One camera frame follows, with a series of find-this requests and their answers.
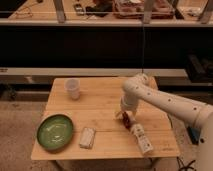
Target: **wooden table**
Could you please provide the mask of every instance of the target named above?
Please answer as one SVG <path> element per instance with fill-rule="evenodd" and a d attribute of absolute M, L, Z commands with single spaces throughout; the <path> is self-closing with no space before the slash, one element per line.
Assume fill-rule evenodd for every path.
<path fill-rule="evenodd" d="M 69 145 L 58 153 L 49 153 L 35 141 L 32 160 L 121 159 L 143 157 L 175 157 L 179 155 L 167 114 L 141 101 L 136 119 L 143 124 L 154 151 L 143 156 L 135 137 L 115 118 L 115 110 L 123 95 L 121 86 L 127 78 L 97 77 L 79 78 L 81 96 L 78 101 L 69 98 L 64 89 L 66 78 L 55 79 L 42 119 L 56 113 L 69 116 L 74 123 L 74 137 Z M 151 87 L 157 88 L 151 78 Z M 96 129 L 91 150 L 79 148 L 84 127 Z"/>

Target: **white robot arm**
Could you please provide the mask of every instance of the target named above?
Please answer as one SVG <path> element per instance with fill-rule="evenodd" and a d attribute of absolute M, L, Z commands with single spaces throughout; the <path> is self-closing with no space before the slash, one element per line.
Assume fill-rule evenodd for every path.
<path fill-rule="evenodd" d="M 125 93 L 121 99 L 121 110 L 135 113 L 141 99 L 201 130 L 196 169 L 212 171 L 213 106 L 152 89 L 148 84 L 149 78 L 145 74 L 138 74 L 126 80 L 123 84 Z"/>

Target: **white cup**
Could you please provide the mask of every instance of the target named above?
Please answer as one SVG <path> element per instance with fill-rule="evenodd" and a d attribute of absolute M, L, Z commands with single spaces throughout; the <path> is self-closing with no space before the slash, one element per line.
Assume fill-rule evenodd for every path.
<path fill-rule="evenodd" d="M 80 96 L 80 81 L 76 78 L 67 79 L 65 89 L 73 100 L 77 100 Z"/>

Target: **green bowl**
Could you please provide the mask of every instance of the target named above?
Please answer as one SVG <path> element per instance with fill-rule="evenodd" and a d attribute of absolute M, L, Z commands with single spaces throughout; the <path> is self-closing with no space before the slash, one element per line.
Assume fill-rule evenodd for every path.
<path fill-rule="evenodd" d="M 38 128 L 37 140 L 45 150 L 58 150 L 67 145 L 73 136 L 72 120 L 63 114 L 46 118 Z"/>

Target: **concrete floor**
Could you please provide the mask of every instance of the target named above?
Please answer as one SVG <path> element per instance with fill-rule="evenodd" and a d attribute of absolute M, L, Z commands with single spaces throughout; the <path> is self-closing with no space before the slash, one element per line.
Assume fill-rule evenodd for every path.
<path fill-rule="evenodd" d="M 44 111 L 49 92 L 19 92 L 14 101 L 9 100 L 8 93 L 3 92 L 0 100 L 0 171 L 55 171 L 48 161 L 32 161 L 31 150 L 36 130 Z M 174 133 L 180 147 L 181 158 L 185 164 L 195 159 L 196 146 L 186 133 L 182 121 L 171 118 Z M 67 170 L 73 171 L 141 171 L 142 165 L 149 160 L 88 160 L 62 161 Z M 176 158 L 160 160 L 156 171 L 177 171 Z"/>

